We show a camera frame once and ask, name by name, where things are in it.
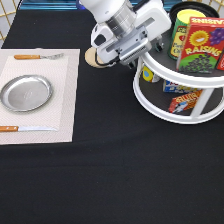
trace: black tablecloth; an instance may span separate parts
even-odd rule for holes
[[[178,125],[147,112],[135,70],[86,64],[94,25],[87,11],[17,12],[3,49],[81,54],[73,142],[0,147],[0,223],[222,224],[224,114]]]

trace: knife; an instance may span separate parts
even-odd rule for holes
[[[0,126],[0,132],[17,131],[57,131],[57,129],[43,126]]]
[[[14,58],[17,60],[24,60],[24,59],[50,59],[55,60],[58,58],[63,57],[64,54],[56,54],[52,56],[41,56],[41,55],[14,55]]]

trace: white placemat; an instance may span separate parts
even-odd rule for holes
[[[52,60],[17,61],[15,54],[53,55],[65,53]],[[12,78],[37,74],[46,77],[54,88],[50,101],[30,112],[11,112],[0,105],[0,125],[49,126],[58,131],[0,133],[0,144],[53,143],[72,141],[79,50],[0,50],[0,88]]]

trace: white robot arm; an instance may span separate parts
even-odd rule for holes
[[[150,51],[150,41],[157,38],[162,45],[161,34],[171,27],[161,0],[143,0],[134,8],[129,0],[81,2],[97,22],[91,45],[105,65],[120,62],[132,67],[135,59]]]

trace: utensil handle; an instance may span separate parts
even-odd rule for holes
[[[40,59],[40,55],[15,55],[14,58],[17,60]]]
[[[16,132],[18,129],[18,126],[0,126],[0,132]]]

